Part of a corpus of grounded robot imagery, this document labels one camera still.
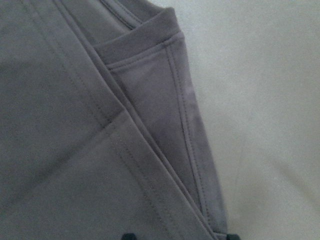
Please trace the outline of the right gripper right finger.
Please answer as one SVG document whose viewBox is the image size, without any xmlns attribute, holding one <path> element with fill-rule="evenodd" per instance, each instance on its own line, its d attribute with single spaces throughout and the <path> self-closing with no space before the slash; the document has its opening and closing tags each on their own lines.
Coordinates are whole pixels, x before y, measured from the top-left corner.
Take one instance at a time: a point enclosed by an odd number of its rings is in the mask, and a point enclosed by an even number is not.
<svg viewBox="0 0 320 240">
<path fill-rule="evenodd" d="M 238 234 L 232 233 L 226 235 L 226 240 L 241 240 Z"/>
</svg>

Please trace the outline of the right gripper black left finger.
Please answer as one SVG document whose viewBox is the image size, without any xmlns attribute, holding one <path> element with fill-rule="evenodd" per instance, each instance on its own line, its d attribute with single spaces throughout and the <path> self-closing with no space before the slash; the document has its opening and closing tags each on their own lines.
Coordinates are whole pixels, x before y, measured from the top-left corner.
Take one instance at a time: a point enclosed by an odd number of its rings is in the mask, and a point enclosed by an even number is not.
<svg viewBox="0 0 320 240">
<path fill-rule="evenodd" d="M 128 232 L 122 235 L 121 240 L 138 240 L 138 238 L 134 233 Z"/>
</svg>

